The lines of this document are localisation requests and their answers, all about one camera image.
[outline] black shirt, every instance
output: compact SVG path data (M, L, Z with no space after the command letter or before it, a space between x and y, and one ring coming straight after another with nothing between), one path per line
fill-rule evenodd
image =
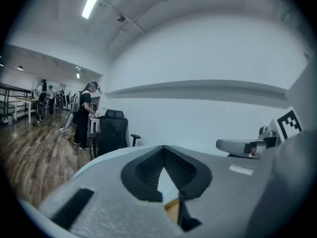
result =
M79 105L80 105L79 110L83 110L84 112L89 114L89 112L87 110L85 110L85 107L84 107L85 106L84 105L85 102L87 102L88 104L91 103L90 93L85 92L85 93L81 94L80 95L80 103L79 103Z

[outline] black office chair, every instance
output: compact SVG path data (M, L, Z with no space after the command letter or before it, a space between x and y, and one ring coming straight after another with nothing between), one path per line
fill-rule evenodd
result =
M107 110L105 116L100 117L100 133L94 132L90 135L92 158L96 158L114 150L127 147L126 130L128 120L124 118L122 111ZM141 137L131 134L133 137L132 147L136 144L136 139Z

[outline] trash can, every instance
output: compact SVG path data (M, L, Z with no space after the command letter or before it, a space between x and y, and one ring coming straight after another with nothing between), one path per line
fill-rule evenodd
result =
M8 124L13 125L13 121L14 121L13 115L8 115Z

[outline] chair headrest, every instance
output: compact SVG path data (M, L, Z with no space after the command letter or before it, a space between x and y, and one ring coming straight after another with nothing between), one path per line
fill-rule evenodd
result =
M124 118L124 114L123 114L122 111L119 111L119 110L108 109L106 111L105 117L106 118L111 118L111 119L123 119Z

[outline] shoe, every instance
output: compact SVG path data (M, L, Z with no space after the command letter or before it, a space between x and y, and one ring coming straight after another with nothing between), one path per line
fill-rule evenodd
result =
M90 149L90 146L86 145L85 147L79 147L80 150L89 150Z

